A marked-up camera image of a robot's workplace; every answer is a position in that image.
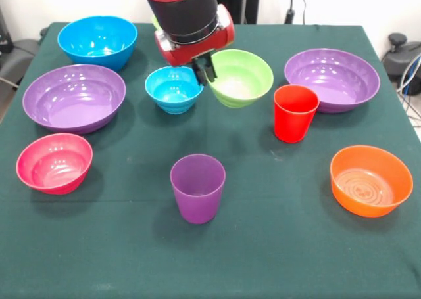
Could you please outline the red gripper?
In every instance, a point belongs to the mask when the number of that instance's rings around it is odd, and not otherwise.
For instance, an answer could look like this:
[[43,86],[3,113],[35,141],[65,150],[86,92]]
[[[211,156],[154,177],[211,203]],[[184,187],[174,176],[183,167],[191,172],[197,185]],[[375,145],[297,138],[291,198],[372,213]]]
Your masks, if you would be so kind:
[[[154,33],[155,42],[164,59],[171,66],[180,66],[191,62],[199,85],[206,85],[207,77],[209,81],[215,81],[217,78],[210,52],[226,47],[235,39],[234,23],[223,4],[219,4],[217,7],[216,23],[215,31],[201,41],[192,44],[176,44],[160,28]],[[204,55],[205,71],[200,67],[196,58],[201,55]]]

